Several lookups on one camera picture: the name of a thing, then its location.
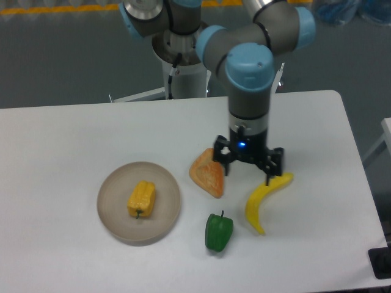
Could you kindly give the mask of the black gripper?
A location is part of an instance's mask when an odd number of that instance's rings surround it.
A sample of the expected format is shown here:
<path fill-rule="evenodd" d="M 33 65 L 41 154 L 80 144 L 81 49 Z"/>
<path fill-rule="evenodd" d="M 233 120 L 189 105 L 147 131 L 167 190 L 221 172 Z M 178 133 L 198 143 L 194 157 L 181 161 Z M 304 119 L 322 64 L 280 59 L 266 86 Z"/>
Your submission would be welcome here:
<path fill-rule="evenodd" d="M 282 176 L 284 166 L 284 148 L 268 149 L 266 146 L 268 130 L 253 136 L 239 137 L 238 133 L 230 130 L 230 141 L 218 135 L 213 146 L 213 161 L 224 168 L 225 176 L 230 172 L 230 164 L 241 161 L 264 167 L 266 174 L 265 185 L 269 186 L 271 178 Z"/>

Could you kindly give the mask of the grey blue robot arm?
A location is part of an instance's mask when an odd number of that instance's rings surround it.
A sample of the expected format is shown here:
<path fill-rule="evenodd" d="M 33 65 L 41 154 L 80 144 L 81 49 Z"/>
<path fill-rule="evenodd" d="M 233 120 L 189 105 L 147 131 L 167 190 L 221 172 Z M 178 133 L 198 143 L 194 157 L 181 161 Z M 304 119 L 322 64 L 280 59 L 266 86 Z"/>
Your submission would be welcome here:
<path fill-rule="evenodd" d="M 211 73 L 228 96 L 229 138 L 218 136 L 213 160 L 225 170 L 234 161 L 256 165 L 267 178 L 283 173 L 283 148 L 269 149 L 268 114 L 274 58 L 310 45 L 315 19 L 286 1 L 244 1 L 250 24 L 235 30 L 207 25 L 200 1 L 122 1 L 128 32 L 152 37 L 166 69 L 167 99 L 206 95 Z"/>

